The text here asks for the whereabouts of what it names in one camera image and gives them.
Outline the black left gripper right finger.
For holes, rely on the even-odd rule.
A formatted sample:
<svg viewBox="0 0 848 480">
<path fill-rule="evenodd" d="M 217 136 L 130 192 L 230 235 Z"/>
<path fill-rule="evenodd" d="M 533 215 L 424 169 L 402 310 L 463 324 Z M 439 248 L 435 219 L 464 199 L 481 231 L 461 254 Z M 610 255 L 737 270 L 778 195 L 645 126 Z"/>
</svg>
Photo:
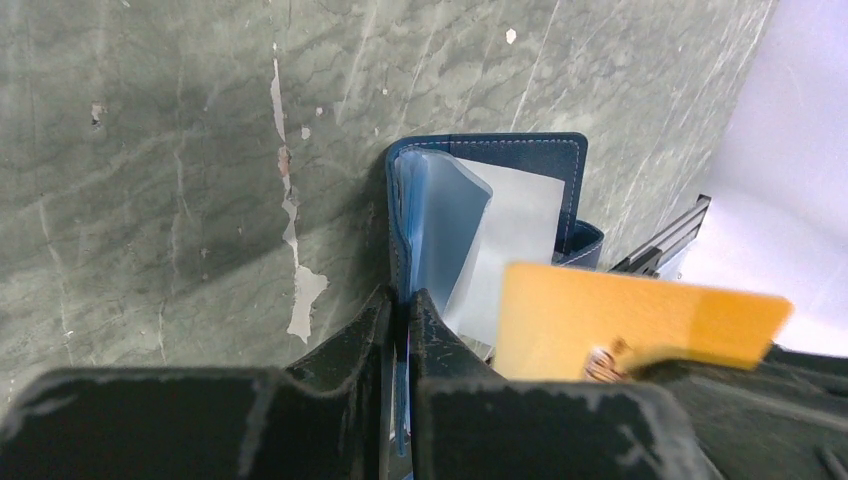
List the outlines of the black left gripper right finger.
<svg viewBox="0 0 848 480">
<path fill-rule="evenodd" d="M 442 321 L 409 304 L 417 479 L 715 479 L 673 396 L 645 383 L 510 381 Z"/>
</svg>

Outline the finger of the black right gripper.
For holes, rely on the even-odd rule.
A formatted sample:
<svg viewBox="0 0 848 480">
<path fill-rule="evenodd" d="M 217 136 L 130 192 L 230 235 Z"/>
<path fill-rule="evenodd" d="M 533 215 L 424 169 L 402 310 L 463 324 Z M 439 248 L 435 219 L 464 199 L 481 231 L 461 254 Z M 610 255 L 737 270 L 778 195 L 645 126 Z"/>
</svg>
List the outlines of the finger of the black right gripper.
<svg viewBox="0 0 848 480">
<path fill-rule="evenodd" d="M 844 479 L 847 361 L 773 346 L 752 371 L 684 360 L 642 368 L 687 412 L 710 479 Z"/>
</svg>

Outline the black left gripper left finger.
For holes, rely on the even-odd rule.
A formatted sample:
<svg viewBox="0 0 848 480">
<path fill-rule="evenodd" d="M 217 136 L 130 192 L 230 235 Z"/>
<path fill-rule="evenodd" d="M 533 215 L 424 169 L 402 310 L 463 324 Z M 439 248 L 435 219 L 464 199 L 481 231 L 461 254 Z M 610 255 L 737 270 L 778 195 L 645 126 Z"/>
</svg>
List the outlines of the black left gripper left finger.
<svg viewBox="0 0 848 480">
<path fill-rule="evenodd" d="M 285 368 L 66 368 L 1 425 L 5 479 L 383 479 L 394 296 Z"/>
</svg>

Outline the gold credit card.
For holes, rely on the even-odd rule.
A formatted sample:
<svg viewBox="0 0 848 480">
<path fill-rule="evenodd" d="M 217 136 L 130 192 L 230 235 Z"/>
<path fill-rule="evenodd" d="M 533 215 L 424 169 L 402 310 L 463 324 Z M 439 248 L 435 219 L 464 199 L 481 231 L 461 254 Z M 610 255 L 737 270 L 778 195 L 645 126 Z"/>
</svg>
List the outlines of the gold credit card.
<svg viewBox="0 0 848 480">
<path fill-rule="evenodd" d="M 779 296 L 516 263 L 493 367 L 511 380 L 601 383 L 671 359 L 751 370 L 792 311 Z"/>
</svg>

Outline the blue leather card holder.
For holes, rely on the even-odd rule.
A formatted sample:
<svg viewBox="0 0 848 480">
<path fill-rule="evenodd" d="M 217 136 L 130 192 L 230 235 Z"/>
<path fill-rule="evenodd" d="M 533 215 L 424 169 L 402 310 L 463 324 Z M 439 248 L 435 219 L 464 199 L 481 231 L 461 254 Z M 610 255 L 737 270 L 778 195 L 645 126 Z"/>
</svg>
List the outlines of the blue leather card holder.
<svg viewBox="0 0 848 480">
<path fill-rule="evenodd" d="M 493 345 L 513 261 L 595 268 L 604 235 L 577 217 L 576 132 L 405 137 L 385 156 L 392 283 L 426 290 L 448 329 Z"/>
</svg>

